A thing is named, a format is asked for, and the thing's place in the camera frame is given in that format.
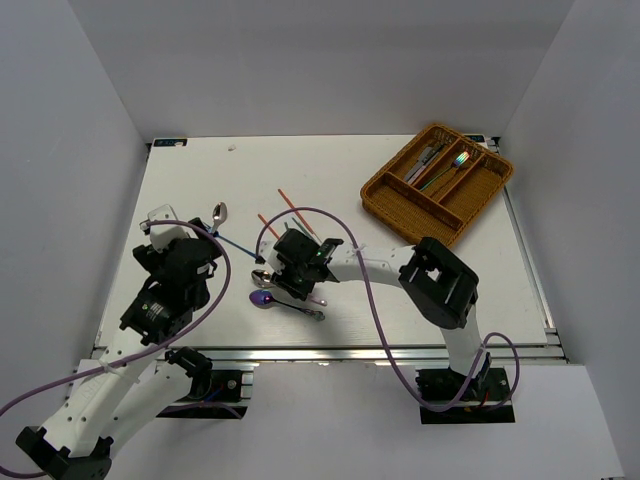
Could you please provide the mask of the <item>silver spoon pink handle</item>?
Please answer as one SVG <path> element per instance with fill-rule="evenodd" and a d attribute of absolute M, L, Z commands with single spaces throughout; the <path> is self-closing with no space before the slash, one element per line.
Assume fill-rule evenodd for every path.
<path fill-rule="evenodd" d="M 251 278 L 253 283 L 261 289 L 277 288 L 277 285 L 274 284 L 271 280 L 271 274 L 266 270 L 253 270 L 251 272 Z M 309 294 L 307 296 L 307 301 L 322 307 L 326 307 L 328 305 L 326 300 L 316 297 L 312 294 Z"/>

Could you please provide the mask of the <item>purple iridescent spoon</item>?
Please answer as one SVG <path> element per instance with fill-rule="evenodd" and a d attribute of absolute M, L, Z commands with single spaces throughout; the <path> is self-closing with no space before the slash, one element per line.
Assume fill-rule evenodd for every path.
<path fill-rule="evenodd" d="M 269 290 L 254 290 L 249 294 L 249 301 L 256 307 L 261 309 L 270 308 L 273 305 L 289 308 L 302 313 L 316 321 L 324 321 L 325 315 L 319 310 L 314 310 L 306 307 L 299 307 L 293 304 L 289 304 L 278 300 Z"/>

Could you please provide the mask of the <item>silver spoon blue handle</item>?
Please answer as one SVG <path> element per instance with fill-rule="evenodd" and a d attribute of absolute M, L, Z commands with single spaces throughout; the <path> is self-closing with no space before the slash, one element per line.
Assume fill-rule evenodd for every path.
<path fill-rule="evenodd" d="M 223 225 L 228 218 L 228 209 L 225 202 L 219 202 L 212 211 L 212 225 L 210 229 L 211 234 L 215 234 L 221 225 Z"/>

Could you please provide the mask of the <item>silver patterned table knife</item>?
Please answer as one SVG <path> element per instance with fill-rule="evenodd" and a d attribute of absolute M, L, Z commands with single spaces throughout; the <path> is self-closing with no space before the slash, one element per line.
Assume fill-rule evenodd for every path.
<path fill-rule="evenodd" d="M 424 158 L 424 157 L 433 157 L 433 158 L 434 158 L 434 157 L 435 157 L 435 156 L 436 156 L 436 155 L 437 155 L 437 154 L 438 154 L 438 153 L 443 149 L 443 147 L 444 147 L 444 144 L 443 144 L 443 143 L 438 144 L 438 145 L 435 145 L 435 146 L 433 146 L 433 147 L 426 147 L 426 148 L 421 152 L 421 154 L 419 155 L 419 157 L 418 157 L 418 159 L 416 160 L 416 162 L 417 162 L 419 159 Z"/>

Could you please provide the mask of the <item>rose gold fork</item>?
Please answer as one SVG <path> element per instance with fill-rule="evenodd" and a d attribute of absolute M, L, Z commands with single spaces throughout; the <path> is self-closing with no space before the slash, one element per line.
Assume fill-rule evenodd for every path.
<path fill-rule="evenodd" d="M 454 182 L 458 171 L 451 170 L 447 176 L 443 176 L 441 178 L 442 182 L 438 185 L 438 188 L 435 189 L 432 193 L 432 198 L 437 200 L 443 193 L 447 191 L 450 185 Z"/>

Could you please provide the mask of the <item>iridescent rainbow fork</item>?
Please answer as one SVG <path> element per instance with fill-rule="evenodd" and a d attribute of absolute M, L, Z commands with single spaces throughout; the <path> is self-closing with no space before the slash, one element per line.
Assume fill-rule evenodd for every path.
<path fill-rule="evenodd" d="M 430 187 L 433 183 L 435 183 L 437 180 L 439 180 L 442 176 L 447 174 L 449 171 L 460 168 L 469 160 L 470 157 L 471 157 L 471 154 L 468 151 L 463 151 L 452 161 L 452 163 L 447 168 L 445 168 L 444 170 L 442 170 L 441 172 L 433 176 L 431 179 L 429 179 L 420 188 L 420 190 L 421 191 L 426 190 L 428 187 Z"/>

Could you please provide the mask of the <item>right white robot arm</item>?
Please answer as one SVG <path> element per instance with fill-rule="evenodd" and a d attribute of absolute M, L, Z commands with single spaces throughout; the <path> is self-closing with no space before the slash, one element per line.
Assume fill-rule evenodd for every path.
<path fill-rule="evenodd" d="M 416 246 L 395 248 L 355 247 L 335 238 L 318 244 L 291 229 L 275 242 L 262 241 L 258 253 L 273 269 L 272 283 L 301 301 L 324 282 L 368 279 L 403 289 L 442 332 L 453 390 L 472 399 L 486 389 L 490 357 L 481 345 L 475 312 L 479 278 L 438 240 L 425 237 Z"/>

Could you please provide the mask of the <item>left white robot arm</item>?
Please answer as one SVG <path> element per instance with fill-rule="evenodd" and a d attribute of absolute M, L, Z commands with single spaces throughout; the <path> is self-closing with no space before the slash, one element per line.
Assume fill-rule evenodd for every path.
<path fill-rule="evenodd" d="M 16 438 L 38 478 L 104 478 L 116 450 L 146 423 L 179 398 L 210 390 L 210 361 L 189 347 L 170 347 L 219 305 L 207 282 L 228 255 L 200 218 L 151 214 L 141 229 L 150 242 L 132 255 L 147 277 L 99 366 L 74 375 L 79 386 L 60 409 Z"/>

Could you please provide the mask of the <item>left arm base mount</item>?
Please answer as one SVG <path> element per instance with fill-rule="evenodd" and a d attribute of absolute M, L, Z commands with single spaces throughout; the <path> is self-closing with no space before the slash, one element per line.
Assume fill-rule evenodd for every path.
<path fill-rule="evenodd" d="M 215 362 L 209 378 L 157 415 L 168 419 L 240 420 L 248 410 L 256 364 Z"/>

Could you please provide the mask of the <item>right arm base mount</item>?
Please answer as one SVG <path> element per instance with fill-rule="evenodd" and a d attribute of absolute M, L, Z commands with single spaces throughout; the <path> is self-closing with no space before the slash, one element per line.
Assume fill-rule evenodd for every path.
<path fill-rule="evenodd" d="M 445 405 L 458 392 L 464 378 L 449 369 L 423 369 L 416 372 L 421 398 Z M 511 424 L 516 421 L 507 398 L 510 384 L 504 368 L 490 368 L 481 386 L 475 380 L 450 409 L 442 413 L 420 408 L 422 425 Z"/>

